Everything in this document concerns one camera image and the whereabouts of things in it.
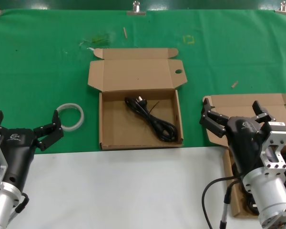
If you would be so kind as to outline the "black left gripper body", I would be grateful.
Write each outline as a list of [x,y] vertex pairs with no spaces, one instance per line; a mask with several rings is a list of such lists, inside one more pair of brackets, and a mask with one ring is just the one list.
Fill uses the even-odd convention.
[[33,161],[37,137],[33,130],[26,128],[2,129],[0,149],[7,162],[3,182],[23,191]]

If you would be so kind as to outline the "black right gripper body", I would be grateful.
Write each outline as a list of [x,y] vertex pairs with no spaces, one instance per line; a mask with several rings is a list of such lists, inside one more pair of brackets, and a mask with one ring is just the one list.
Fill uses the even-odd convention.
[[260,124],[268,121],[268,116],[229,118],[225,126],[226,137],[240,174],[246,175],[263,166],[260,154],[265,135],[260,133]]

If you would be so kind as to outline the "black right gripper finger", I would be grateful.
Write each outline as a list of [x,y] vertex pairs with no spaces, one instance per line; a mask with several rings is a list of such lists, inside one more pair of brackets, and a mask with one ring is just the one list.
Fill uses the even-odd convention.
[[276,119],[258,101],[253,102],[252,109],[255,113],[253,119],[257,123],[276,122]]
[[226,134],[225,126],[227,125],[229,117],[212,111],[213,108],[214,106],[211,106],[209,99],[205,98],[199,124],[211,131],[217,137],[222,138]]

